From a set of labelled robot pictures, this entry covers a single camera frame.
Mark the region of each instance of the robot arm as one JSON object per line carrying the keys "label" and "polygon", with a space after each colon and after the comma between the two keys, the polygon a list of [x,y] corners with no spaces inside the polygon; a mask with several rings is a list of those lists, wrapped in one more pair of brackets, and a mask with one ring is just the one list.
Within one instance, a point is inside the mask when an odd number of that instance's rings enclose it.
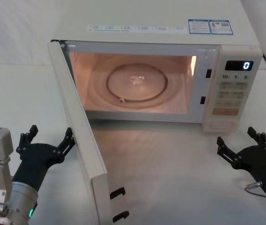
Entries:
{"label": "robot arm", "polygon": [[236,170],[246,170],[257,182],[254,186],[261,187],[266,193],[266,134],[257,134],[254,128],[248,128],[248,135],[258,145],[254,145],[234,153],[221,137],[217,138],[217,154],[224,158]]}
{"label": "robot arm", "polygon": [[33,125],[29,133],[21,134],[17,152],[21,164],[11,181],[8,162],[12,153],[11,135],[0,128],[0,225],[27,225],[37,207],[38,190],[48,169],[62,163],[75,145],[71,128],[58,147],[31,141],[38,133]]}

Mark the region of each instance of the label sticker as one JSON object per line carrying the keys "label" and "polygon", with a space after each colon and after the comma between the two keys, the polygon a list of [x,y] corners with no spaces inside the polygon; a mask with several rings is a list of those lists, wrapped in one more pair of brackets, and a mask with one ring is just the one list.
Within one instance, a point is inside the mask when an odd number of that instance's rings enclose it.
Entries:
{"label": "label sticker", "polygon": [[229,20],[209,20],[212,34],[233,35]]}
{"label": "label sticker", "polygon": [[187,34],[186,27],[88,25],[89,32]]}
{"label": "label sticker", "polygon": [[189,19],[188,25],[190,34],[211,34],[209,20]]}

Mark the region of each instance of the white wall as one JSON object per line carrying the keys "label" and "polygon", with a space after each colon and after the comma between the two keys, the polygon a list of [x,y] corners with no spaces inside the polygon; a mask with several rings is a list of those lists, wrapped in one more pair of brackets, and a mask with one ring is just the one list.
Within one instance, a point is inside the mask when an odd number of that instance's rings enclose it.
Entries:
{"label": "white wall", "polygon": [[46,44],[69,0],[0,0],[0,63],[51,64]]}
{"label": "white wall", "polygon": [[[0,0],[0,63],[50,64],[46,44],[71,0]],[[266,0],[242,0],[266,54]]]}

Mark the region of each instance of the table surface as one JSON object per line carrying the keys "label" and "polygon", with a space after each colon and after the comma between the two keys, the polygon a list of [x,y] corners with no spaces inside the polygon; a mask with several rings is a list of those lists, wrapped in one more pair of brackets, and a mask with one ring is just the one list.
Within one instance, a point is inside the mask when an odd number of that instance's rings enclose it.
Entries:
{"label": "table surface", "polygon": [[[11,130],[16,147],[32,124],[39,128],[34,141],[53,145],[67,128],[52,68],[0,66],[0,127]],[[130,211],[118,224],[266,224],[266,199],[243,190],[253,178],[216,154],[219,134],[186,123],[93,121],[91,126],[111,190],[126,188],[124,197],[111,202],[114,214]],[[228,147],[237,152],[253,145],[249,126],[266,132],[266,71],[256,76],[238,131],[222,135]],[[19,163],[14,152],[12,174]],[[74,150],[50,168],[39,194],[31,225],[95,224]]]}

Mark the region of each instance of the microwave door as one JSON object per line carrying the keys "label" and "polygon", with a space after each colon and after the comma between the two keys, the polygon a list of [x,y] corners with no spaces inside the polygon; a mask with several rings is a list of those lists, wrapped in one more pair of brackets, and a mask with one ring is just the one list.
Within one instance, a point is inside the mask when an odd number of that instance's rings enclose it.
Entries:
{"label": "microwave door", "polygon": [[49,43],[48,50],[67,120],[74,133],[78,159],[95,217],[99,224],[111,225],[112,212],[108,174],[101,152],[96,144],[60,43],[56,41]]}

